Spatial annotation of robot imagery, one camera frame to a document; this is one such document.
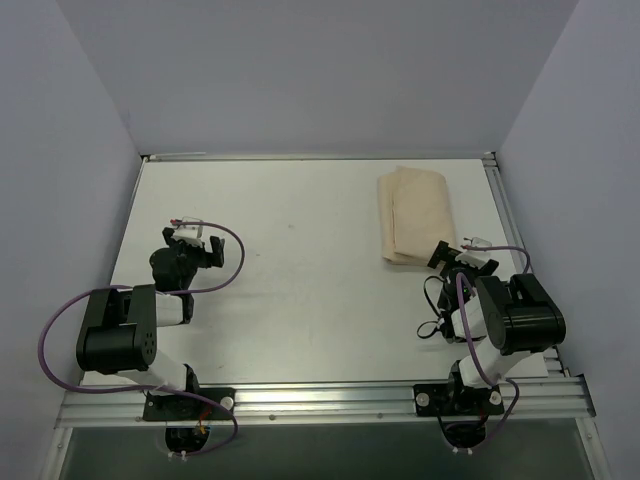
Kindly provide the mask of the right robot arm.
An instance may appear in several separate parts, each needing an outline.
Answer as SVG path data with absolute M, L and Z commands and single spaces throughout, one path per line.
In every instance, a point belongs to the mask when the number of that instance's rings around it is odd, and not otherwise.
M 475 406 L 480 396 L 497 393 L 498 383 L 516 365 L 562 343 L 566 323 L 558 306 L 530 272 L 525 258 L 521 273 L 503 280 L 494 252 L 525 254 L 516 246 L 494 246 L 476 237 L 460 247 L 437 244 L 427 266 L 441 284 L 434 331 L 449 343 L 464 343 L 468 354 L 453 364 L 444 400 L 455 412 Z

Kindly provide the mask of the beige surgical wrap cloth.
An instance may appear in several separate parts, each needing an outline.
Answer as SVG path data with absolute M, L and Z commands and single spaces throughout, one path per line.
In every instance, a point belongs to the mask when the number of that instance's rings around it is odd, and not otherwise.
M 378 178 L 382 258 L 395 265 L 425 266 L 444 241 L 456 241 L 445 177 L 398 167 Z

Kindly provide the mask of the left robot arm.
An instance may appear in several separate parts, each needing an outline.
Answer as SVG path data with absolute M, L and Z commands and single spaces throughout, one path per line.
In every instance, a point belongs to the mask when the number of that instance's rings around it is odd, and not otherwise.
M 163 229 L 166 246 L 149 258 L 152 284 L 102 289 L 89 295 L 76 345 L 85 372 L 126 378 L 159 389 L 166 408 L 179 419 L 194 417 L 202 405 L 197 376 L 186 363 L 163 353 L 158 330 L 191 322 L 193 294 L 188 291 L 201 269 L 224 266 L 225 241 L 202 239 L 201 226 Z

